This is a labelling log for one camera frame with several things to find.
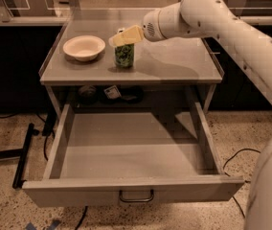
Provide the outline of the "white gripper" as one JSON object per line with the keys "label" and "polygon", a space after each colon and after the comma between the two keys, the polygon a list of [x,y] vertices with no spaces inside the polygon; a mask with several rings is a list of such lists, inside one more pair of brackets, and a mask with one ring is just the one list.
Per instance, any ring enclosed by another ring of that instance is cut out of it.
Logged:
{"label": "white gripper", "polygon": [[188,26],[180,14],[180,4],[176,3],[150,11],[142,21],[143,29],[134,25],[108,39],[112,47],[138,43],[145,38],[151,42],[173,37],[184,37]]}

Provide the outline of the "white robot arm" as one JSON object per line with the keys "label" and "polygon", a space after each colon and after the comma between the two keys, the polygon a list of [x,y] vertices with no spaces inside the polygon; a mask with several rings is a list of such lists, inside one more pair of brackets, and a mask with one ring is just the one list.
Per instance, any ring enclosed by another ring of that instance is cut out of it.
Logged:
{"label": "white robot arm", "polygon": [[[109,44],[173,37],[215,39],[272,104],[272,37],[233,15],[223,0],[180,0],[146,14],[140,26],[114,34]],[[272,230],[272,138],[253,172],[244,230]]]}

